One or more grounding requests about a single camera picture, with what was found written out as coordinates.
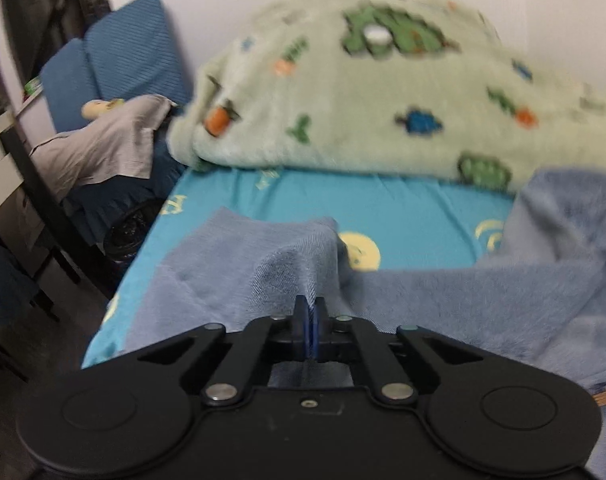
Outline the blue cushioned sofa chair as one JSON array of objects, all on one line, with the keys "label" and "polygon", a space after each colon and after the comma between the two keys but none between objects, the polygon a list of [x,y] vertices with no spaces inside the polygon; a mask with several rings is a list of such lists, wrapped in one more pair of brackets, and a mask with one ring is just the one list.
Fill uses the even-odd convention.
[{"label": "blue cushioned sofa chair", "polygon": [[[134,0],[92,25],[82,39],[73,39],[41,69],[54,128],[77,130],[88,124],[82,104],[93,99],[129,100],[161,94],[183,106],[192,87],[179,56],[161,0]],[[89,212],[101,206],[127,210],[164,198],[173,190],[185,166],[176,162],[165,143],[165,132],[154,134],[149,179],[114,177],[73,190],[65,201],[71,211]]]}]

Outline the yellow plush toy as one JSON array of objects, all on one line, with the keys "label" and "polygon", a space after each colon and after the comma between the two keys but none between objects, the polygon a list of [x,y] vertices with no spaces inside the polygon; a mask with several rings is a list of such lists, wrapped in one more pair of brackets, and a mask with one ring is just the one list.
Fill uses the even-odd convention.
[{"label": "yellow plush toy", "polygon": [[114,108],[122,106],[124,103],[125,101],[123,99],[114,99],[109,101],[90,100],[82,106],[80,112],[82,113],[82,118],[92,122],[101,115],[108,113],[110,110],[114,110]]}]

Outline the light blue fleece garment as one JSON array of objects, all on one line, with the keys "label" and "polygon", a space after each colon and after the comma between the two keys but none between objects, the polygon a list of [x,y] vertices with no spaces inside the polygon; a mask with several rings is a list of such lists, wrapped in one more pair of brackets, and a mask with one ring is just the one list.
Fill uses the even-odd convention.
[{"label": "light blue fleece garment", "polygon": [[[135,349],[133,479],[606,479],[606,176],[550,171],[468,269],[359,272],[329,220],[216,214],[161,262],[207,322]],[[299,361],[297,295],[328,310]]]}]

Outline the grey cloth on chair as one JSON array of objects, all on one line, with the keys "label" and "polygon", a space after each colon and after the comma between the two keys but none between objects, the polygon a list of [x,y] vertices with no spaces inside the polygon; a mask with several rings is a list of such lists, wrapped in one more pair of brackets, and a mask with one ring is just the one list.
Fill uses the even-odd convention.
[{"label": "grey cloth on chair", "polygon": [[137,96],[84,128],[39,143],[30,152],[30,160],[56,200],[63,200],[78,186],[114,177],[148,179],[154,133],[173,108],[174,103],[164,96]]}]

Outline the green dinosaur fleece blanket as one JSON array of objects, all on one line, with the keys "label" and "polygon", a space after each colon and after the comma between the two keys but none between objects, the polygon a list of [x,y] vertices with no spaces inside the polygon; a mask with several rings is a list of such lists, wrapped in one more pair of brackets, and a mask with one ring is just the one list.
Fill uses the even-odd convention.
[{"label": "green dinosaur fleece blanket", "polygon": [[184,165],[426,176],[513,193],[606,172],[606,96],[448,0],[279,0],[203,64]]}]

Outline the black round bin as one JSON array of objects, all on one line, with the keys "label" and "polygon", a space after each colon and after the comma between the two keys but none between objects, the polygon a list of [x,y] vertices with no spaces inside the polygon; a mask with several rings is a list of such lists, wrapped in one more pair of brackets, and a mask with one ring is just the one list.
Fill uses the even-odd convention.
[{"label": "black round bin", "polygon": [[136,205],[116,220],[103,240],[103,250],[118,263],[132,261],[158,217],[164,200],[152,198]]}]

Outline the turquoise patterned bed sheet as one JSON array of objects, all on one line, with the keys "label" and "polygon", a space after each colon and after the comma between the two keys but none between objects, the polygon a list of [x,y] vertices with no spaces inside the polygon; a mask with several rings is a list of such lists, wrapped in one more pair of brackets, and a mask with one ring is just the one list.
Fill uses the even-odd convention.
[{"label": "turquoise patterned bed sheet", "polygon": [[218,209],[255,220],[335,219],[358,270],[454,269],[472,266],[500,246],[512,197],[434,179],[322,172],[187,170],[174,186],[137,257],[106,308],[82,364],[90,367],[155,341],[219,321],[238,327],[251,316],[192,307],[170,278],[159,299],[149,288],[165,278],[161,262]]}]

